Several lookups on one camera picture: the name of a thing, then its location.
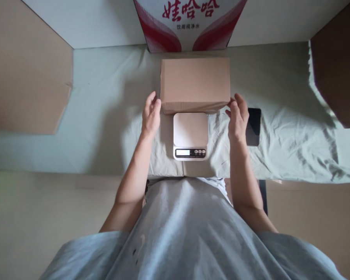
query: black phone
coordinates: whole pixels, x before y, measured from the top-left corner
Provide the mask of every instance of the black phone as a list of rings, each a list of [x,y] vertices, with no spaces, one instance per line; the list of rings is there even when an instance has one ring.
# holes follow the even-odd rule
[[[248,108],[249,120],[246,127],[246,143],[248,146],[259,146],[261,134],[261,109]]]

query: gray shirt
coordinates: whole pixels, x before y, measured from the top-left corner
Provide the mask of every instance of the gray shirt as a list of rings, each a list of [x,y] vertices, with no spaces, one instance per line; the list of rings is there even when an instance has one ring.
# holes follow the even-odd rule
[[[343,279],[313,245],[255,234],[222,181],[161,181],[131,233],[108,232],[61,247],[41,279]]]

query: cardboard box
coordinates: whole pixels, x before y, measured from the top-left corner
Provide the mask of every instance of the cardboard box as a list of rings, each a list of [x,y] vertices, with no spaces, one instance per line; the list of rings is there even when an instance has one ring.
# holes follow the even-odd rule
[[[350,3],[311,38],[311,53],[316,89],[350,128]]]
[[[161,101],[165,114],[214,114],[230,100],[229,58],[163,59]]]
[[[225,49],[247,0],[134,0],[151,53]]]

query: bed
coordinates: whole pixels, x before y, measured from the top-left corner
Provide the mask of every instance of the bed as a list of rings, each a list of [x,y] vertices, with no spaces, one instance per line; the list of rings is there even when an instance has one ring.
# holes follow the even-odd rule
[[[58,132],[0,131],[0,170],[122,175],[141,130],[147,95],[160,86],[163,58],[230,58],[231,94],[262,110],[258,147],[249,147],[258,179],[350,182],[350,129],[329,114],[309,85],[307,43],[150,54],[145,45],[74,51],[73,90]],[[172,116],[161,115],[150,177],[229,177],[228,116],[209,115],[209,158],[172,157]]]

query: finger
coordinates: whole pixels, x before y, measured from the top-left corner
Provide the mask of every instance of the finger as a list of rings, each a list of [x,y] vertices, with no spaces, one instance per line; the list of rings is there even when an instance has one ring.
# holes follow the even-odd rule
[[[156,99],[154,105],[153,105],[153,113],[154,114],[158,114],[159,115],[159,112],[161,110],[161,99]]]
[[[237,116],[240,114],[240,109],[238,108],[237,102],[232,101],[230,108],[231,108],[231,119],[236,119]]]
[[[230,98],[230,101],[228,102],[227,106],[230,108],[231,107],[231,102],[235,101],[232,97]]]
[[[249,118],[248,105],[240,94],[236,93],[234,97],[236,98],[242,119],[244,121],[247,121],[247,118]]]
[[[147,101],[145,102],[145,108],[144,108],[144,112],[145,114],[148,116],[151,113],[151,105],[153,102],[153,99],[156,97],[156,92],[153,91],[148,97],[147,97]]]

